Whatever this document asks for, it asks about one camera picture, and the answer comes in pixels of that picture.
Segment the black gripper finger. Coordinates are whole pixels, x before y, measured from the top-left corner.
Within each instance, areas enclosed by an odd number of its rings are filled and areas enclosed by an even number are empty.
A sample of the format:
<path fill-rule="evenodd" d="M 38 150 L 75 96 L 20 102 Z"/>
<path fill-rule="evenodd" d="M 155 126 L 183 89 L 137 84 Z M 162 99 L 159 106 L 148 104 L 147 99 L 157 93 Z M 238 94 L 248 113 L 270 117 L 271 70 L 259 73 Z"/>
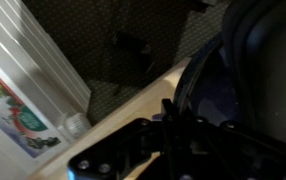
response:
<path fill-rule="evenodd" d="M 162 100 L 161 114 L 162 122 L 164 124 L 177 124 L 180 120 L 178 109 L 175 107 L 175 105 L 170 99 Z"/>

